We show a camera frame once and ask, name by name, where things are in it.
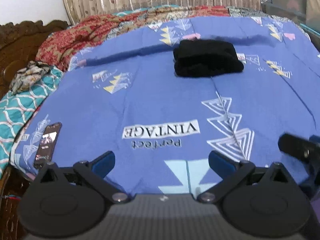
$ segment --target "red wire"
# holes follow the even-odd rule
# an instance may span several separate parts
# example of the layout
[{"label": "red wire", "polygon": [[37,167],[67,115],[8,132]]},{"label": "red wire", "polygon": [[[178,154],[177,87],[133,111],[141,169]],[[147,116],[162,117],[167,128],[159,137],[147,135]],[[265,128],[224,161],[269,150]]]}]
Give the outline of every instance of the red wire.
[{"label": "red wire", "polygon": [[5,197],[4,199],[14,199],[14,200],[20,200],[20,198],[17,198],[17,197]]}]

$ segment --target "folded black fabric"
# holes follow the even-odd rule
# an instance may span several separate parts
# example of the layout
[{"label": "folded black fabric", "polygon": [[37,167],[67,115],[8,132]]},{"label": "folded black fabric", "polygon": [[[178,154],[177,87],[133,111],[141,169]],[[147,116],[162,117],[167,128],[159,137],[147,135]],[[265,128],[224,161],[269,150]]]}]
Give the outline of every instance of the folded black fabric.
[{"label": "folded black fabric", "polygon": [[173,50],[175,72],[181,77],[211,77],[241,72],[234,46],[226,41],[183,40]]}]

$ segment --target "teal wave pattern fabric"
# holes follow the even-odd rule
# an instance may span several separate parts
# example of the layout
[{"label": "teal wave pattern fabric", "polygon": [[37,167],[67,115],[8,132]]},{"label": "teal wave pattern fabric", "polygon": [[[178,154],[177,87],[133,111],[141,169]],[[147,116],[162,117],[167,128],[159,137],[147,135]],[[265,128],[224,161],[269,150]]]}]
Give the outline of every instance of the teal wave pattern fabric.
[{"label": "teal wave pattern fabric", "polygon": [[34,84],[29,91],[12,95],[9,91],[0,101],[0,178],[9,163],[10,150],[20,129],[36,108],[53,93],[63,72],[53,67],[48,75]]},{"label": "teal wave pattern fabric", "polygon": [[[160,6],[155,6],[153,8],[162,8],[162,7],[179,7],[179,5],[160,5]],[[140,8],[140,9],[136,9],[134,11],[123,11],[123,12],[119,12],[119,13],[114,13],[113,15],[116,15],[118,17],[123,17],[123,16],[126,16],[131,13],[143,12],[148,9],[150,9],[150,8]]]}]

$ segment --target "bed frame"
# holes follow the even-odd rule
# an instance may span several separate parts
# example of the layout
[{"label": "bed frame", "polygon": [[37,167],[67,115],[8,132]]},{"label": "bed frame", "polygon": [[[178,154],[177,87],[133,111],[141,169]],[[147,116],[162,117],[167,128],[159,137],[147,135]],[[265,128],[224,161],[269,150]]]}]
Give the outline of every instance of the bed frame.
[{"label": "bed frame", "polygon": [[[0,98],[9,90],[9,85],[17,70],[24,68],[27,62],[35,60],[38,48],[52,32],[64,30],[68,23],[55,20],[43,26],[42,21],[24,21],[14,25],[0,25]],[[22,196],[28,188],[18,170],[10,165],[0,179],[1,195]],[[0,199],[0,239],[19,240],[25,232],[18,222],[18,201]]]}]

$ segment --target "smartphone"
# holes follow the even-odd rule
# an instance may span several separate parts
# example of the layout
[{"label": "smartphone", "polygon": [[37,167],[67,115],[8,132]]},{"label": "smartphone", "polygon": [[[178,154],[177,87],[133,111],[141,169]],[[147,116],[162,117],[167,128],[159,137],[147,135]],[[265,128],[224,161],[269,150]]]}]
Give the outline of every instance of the smartphone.
[{"label": "smartphone", "polygon": [[46,126],[44,129],[33,164],[37,170],[41,169],[47,162],[51,161],[61,126],[62,124],[60,122],[56,122]]}]

